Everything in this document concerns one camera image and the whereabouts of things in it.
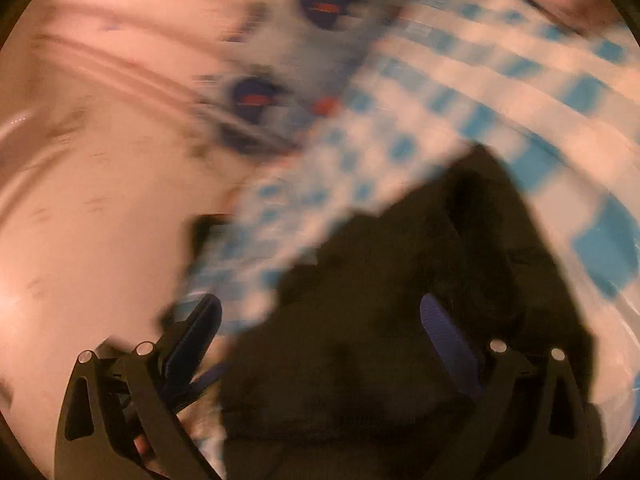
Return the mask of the dark olive puffer jacket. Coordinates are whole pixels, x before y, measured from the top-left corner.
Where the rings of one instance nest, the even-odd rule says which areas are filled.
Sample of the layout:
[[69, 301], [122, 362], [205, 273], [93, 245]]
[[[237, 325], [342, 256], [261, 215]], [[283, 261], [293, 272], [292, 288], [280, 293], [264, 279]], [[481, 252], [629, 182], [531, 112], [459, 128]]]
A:
[[357, 214], [280, 279], [220, 385], [231, 479], [417, 479], [475, 403], [424, 330], [433, 296], [475, 352], [563, 349], [582, 396], [593, 340], [520, 193], [476, 146], [382, 214]]

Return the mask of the blue white checkered bed cover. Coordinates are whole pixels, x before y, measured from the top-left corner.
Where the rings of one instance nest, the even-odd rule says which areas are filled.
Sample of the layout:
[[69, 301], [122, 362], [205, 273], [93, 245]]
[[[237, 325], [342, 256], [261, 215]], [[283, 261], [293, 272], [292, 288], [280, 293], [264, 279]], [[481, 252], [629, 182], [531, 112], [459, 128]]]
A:
[[179, 309], [211, 292], [225, 333], [256, 324], [296, 257], [472, 142], [506, 165], [596, 337], [612, 460], [639, 416], [639, 47], [623, 24], [583, 37], [525, 0], [411, 0], [303, 154], [244, 192]]

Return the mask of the whale print blue pillow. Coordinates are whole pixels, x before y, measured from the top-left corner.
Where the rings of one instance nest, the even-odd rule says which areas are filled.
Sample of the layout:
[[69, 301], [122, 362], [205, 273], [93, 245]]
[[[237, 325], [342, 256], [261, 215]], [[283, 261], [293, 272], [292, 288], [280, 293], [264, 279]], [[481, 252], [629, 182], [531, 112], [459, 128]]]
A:
[[407, 0], [254, 0], [198, 76], [203, 133], [242, 155], [297, 151]]

